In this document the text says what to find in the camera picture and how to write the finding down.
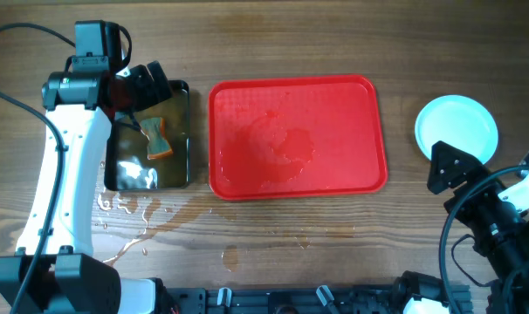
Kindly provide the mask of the orange green sponge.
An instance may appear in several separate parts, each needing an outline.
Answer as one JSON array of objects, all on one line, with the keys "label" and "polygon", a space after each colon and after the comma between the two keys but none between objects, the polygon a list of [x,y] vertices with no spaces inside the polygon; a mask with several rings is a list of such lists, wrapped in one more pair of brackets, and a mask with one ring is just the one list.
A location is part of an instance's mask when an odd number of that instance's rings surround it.
[{"label": "orange green sponge", "polygon": [[140,123],[141,132],[147,137],[149,160],[157,160],[173,154],[165,131],[165,120],[162,117],[144,119]]}]

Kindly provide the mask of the white plate with sauce squiggle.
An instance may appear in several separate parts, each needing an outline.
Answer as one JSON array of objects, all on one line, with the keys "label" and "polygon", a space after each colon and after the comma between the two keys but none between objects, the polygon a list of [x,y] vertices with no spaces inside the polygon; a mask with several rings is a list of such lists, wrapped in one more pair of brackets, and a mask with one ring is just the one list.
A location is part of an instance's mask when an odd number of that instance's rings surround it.
[{"label": "white plate with sauce squiggle", "polygon": [[428,160],[432,146],[443,141],[483,164],[498,147],[498,128],[490,112],[474,99],[445,95],[431,100],[415,123],[416,143]]}]

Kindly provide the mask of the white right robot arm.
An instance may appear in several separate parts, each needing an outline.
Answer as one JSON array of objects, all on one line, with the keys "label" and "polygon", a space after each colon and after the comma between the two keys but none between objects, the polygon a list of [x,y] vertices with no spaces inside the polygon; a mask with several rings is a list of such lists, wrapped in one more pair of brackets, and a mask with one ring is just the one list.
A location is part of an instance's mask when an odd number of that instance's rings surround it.
[{"label": "white right robot arm", "polygon": [[390,304],[399,313],[470,313],[470,292],[454,285],[446,260],[455,256],[448,244],[451,225],[469,229],[464,239],[487,259],[496,279],[490,289],[488,313],[529,313],[529,151],[515,167],[490,171],[475,156],[438,141],[431,148],[428,190],[438,195],[452,189],[444,207],[448,217],[438,247],[439,277],[405,272],[393,286]]}]

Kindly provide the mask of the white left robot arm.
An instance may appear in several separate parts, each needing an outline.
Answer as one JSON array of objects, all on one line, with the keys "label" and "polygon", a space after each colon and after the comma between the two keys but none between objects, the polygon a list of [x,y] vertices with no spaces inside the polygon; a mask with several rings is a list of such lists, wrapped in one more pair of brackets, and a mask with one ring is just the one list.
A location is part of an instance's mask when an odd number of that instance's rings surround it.
[{"label": "white left robot arm", "polygon": [[43,88],[45,151],[38,188],[13,256],[0,256],[0,294],[13,313],[176,313],[159,278],[121,278],[93,258],[92,202],[98,167],[119,111],[144,87],[125,66],[80,58]]}]

